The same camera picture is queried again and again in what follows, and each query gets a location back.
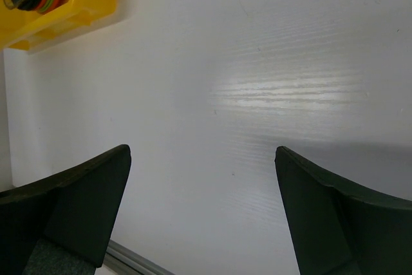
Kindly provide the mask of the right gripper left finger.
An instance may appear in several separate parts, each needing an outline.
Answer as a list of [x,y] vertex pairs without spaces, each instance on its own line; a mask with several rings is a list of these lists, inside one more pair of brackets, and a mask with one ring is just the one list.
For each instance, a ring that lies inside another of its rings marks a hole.
[[122,144],[1,192],[1,274],[94,274],[104,262],[131,169]]

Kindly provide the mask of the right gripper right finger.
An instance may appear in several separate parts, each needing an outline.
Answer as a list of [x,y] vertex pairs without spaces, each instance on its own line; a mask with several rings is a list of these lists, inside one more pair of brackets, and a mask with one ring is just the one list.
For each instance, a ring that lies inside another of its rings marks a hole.
[[275,166],[301,274],[411,274],[411,202],[330,172],[291,149]]

